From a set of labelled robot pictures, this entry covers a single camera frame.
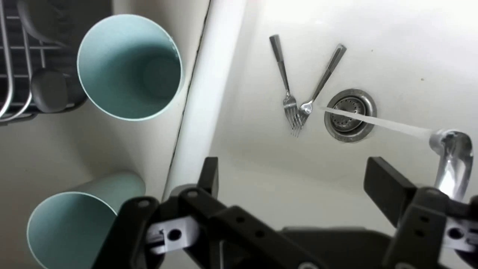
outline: sink drain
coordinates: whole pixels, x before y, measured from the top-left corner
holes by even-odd
[[[346,89],[335,95],[329,107],[377,116],[377,107],[372,97],[362,89]],[[338,140],[357,141],[368,135],[374,125],[343,114],[325,114],[328,131]]]

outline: fork handle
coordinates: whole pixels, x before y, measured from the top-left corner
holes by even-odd
[[[271,40],[271,46],[272,46],[275,59],[277,59],[280,71],[281,71],[281,77],[283,77],[284,86],[286,86],[287,92],[290,92],[280,34],[271,35],[269,40]]]
[[[338,47],[335,49],[335,53],[334,53],[332,59],[329,61],[329,65],[328,65],[323,77],[320,79],[320,82],[317,85],[317,89],[314,92],[313,100],[316,100],[317,95],[320,94],[320,91],[325,88],[325,85],[328,83],[328,80],[329,80],[331,74],[334,73],[335,67],[340,65],[341,58],[344,56],[346,50],[347,50],[347,47],[343,43],[340,43]]]

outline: chrome faucet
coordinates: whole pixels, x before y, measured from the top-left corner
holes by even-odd
[[[435,186],[453,200],[462,200],[474,165],[472,140],[459,129],[440,129],[431,135],[441,156]]]

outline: plastic cup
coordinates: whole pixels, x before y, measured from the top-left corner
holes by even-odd
[[[159,23],[138,14],[114,14],[98,22],[81,41],[78,76],[99,108],[142,120],[172,101],[183,80],[183,62],[174,38]]]
[[[121,171],[45,198],[27,225],[33,256],[48,269],[90,269],[121,204],[142,194],[144,180]]]

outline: wire rack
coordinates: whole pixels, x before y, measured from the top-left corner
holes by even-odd
[[[32,37],[21,23],[15,0],[0,0],[0,123],[30,119],[41,110],[35,104],[30,80],[39,68],[54,68],[66,77],[75,73],[75,52]],[[84,101],[83,94],[71,94],[71,110]]]

